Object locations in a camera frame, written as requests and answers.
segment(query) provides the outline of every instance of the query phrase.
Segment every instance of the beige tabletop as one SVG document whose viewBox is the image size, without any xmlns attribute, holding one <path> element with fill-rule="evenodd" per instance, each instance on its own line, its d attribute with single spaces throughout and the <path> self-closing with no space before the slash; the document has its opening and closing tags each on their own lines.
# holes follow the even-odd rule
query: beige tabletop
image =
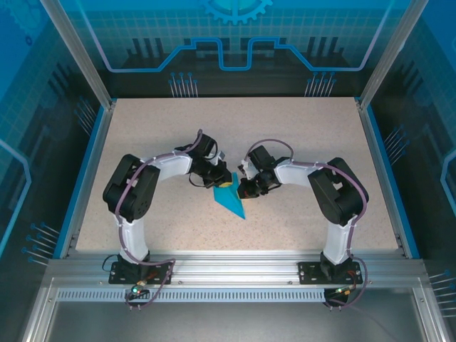
<svg viewBox="0 0 456 342">
<path fill-rule="evenodd" d="M 397 249 L 352 98 L 119 99 L 76 249 L 119 248 L 114 219 L 102 193 L 123 155 L 148 158 L 170 152 L 193 142 L 199 128 L 218 142 L 232 171 L 250 145 L 264 138 L 289 143 L 298 161 L 328 162 L 342 157 L 370 197 L 366 215 L 356 227 L 353 248 Z M 275 158 L 289 154 L 273 142 L 265 147 Z M 145 216 L 147 244 L 151 250 L 323 248 L 326 220 L 311 189 L 284 185 L 243 203 L 246 220 L 217 204 L 212 190 L 190 185 L 186 176 L 165 180 L 157 185 Z"/>
</svg>

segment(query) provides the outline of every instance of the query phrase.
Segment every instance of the blue enclosure wall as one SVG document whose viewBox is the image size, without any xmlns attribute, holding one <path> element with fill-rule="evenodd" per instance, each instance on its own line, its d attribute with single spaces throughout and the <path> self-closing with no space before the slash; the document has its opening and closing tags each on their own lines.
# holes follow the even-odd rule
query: blue enclosure wall
<svg viewBox="0 0 456 342">
<path fill-rule="evenodd" d="M 64 0 L 113 97 L 360 95 L 409 0 Z"/>
<path fill-rule="evenodd" d="M 456 271 L 456 2 L 431 0 L 372 102 L 418 249 Z"/>
<path fill-rule="evenodd" d="M 0 340 L 19 341 L 53 250 L 31 225 L 58 234 L 100 104 L 39 1 L 0 1 L 0 46 Z"/>
</svg>

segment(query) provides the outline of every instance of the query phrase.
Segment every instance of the vent slot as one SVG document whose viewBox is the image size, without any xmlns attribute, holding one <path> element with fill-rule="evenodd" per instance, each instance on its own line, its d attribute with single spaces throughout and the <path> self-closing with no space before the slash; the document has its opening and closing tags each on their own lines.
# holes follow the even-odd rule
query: vent slot
<svg viewBox="0 0 456 342">
<path fill-rule="evenodd" d="M 59 289 L 57 301 L 123 302 L 127 289 Z M 151 294 L 132 301 L 148 301 Z M 163 289 L 160 303 L 323 302 L 323 289 Z"/>
</svg>

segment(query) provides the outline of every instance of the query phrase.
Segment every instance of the blue triangular piece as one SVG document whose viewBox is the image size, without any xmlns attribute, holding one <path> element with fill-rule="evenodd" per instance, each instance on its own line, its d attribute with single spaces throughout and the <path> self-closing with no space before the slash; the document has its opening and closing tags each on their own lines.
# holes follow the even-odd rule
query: blue triangular piece
<svg viewBox="0 0 456 342">
<path fill-rule="evenodd" d="M 214 187 L 214 200 L 230 212 L 245 219 L 244 206 L 237 195 L 238 186 L 237 174 L 233 172 L 233 184 L 228 187 Z"/>
</svg>

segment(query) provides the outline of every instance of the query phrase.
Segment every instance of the black mounting bracket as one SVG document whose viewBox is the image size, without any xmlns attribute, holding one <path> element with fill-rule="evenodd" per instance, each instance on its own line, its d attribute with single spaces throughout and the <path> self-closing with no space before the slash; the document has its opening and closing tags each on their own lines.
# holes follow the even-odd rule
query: black mounting bracket
<svg viewBox="0 0 456 342">
<path fill-rule="evenodd" d="M 145 257 L 144 261 L 149 261 L 149 255 Z M 149 285 L 160 285 L 170 267 L 171 263 L 161 266 L 131 264 L 118 255 L 118 260 L 111 265 L 108 283 L 134 285 L 140 280 L 147 279 Z M 171 277 L 172 275 L 168 277 L 165 284 L 171 284 Z"/>
<path fill-rule="evenodd" d="M 328 269 L 327 261 L 323 254 L 321 261 L 299 262 L 298 275 L 300 285 L 361 285 L 363 275 L 358 262 L 352 259 L 345 260 L 342 264 L 332 265 Z"/>
</svg>

